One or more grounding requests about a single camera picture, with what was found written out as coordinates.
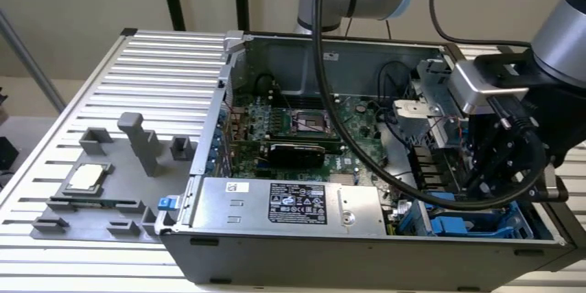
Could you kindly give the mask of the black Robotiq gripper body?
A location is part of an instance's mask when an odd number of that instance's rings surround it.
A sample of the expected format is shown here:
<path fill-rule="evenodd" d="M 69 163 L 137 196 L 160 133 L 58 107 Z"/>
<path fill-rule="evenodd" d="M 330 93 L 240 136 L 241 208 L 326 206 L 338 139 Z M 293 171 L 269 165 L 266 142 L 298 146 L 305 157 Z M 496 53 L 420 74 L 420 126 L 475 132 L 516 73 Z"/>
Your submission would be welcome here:
<path fill-rule="evenodd" d="M 517 163 L 541 154 L 559 167 L 571 148 L 584 141 L 584 93 L 539 87 L 523 99 L 488 97 L 491 112 L 471 117 L 471 143 L 479 163 Z"/>

